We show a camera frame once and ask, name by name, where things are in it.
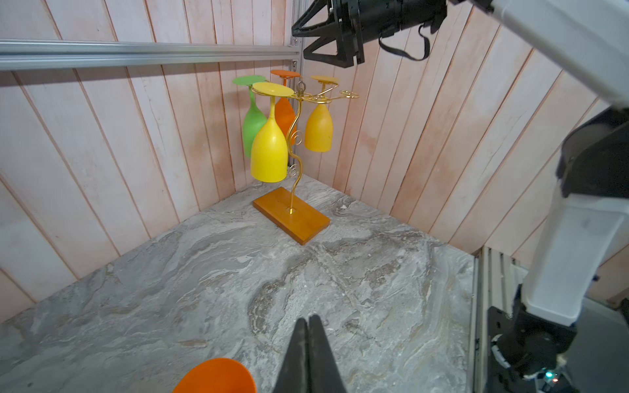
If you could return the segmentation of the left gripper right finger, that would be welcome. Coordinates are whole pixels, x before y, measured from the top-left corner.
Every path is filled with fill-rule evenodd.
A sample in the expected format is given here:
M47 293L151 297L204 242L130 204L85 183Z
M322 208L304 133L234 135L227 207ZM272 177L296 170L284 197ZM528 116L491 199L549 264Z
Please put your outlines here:
M346 393L321 317L308 320L309 389L314 393Z

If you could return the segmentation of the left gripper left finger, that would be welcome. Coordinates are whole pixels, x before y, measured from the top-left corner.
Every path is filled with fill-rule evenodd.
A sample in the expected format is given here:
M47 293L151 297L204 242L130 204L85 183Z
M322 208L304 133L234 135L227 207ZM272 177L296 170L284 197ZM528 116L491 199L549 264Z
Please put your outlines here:
M306 320L299 318L294 326L273 393L309 391L309 329Z

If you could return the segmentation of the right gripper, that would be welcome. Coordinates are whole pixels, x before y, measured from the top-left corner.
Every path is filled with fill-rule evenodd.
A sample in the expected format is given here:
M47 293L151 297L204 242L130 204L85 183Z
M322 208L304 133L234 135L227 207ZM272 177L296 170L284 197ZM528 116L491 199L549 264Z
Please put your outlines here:
M319 13L325 19L314 22ZM318 37L304 48L308 61L348 68L365 62L357 0L314 0L292 26L293 37Z

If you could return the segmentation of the orange wooden rack base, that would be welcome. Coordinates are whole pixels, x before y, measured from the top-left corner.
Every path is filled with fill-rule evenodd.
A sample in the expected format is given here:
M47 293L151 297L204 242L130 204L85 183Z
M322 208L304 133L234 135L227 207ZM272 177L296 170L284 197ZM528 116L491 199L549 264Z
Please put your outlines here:
M282 187L260 196L252 205L302 246L330 224L329 217Z

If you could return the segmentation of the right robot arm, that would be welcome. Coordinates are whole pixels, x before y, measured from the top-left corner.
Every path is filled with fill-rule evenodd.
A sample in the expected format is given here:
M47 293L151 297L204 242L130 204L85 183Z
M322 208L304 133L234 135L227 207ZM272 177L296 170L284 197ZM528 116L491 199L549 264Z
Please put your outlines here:
M480 9L611 101L563 141L550 214L512 312L479 282L474 384L478 392L571 391L563 357L586 291L628 231L628 4L481 1Z

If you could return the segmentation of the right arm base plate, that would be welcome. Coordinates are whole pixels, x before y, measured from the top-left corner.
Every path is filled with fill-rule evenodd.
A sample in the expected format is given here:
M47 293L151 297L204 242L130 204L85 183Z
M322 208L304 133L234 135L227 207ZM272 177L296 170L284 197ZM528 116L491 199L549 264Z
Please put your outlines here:
M555 324L523 310L510 321L491 341L494 360L486 392L578 392L563 371L576 325Z

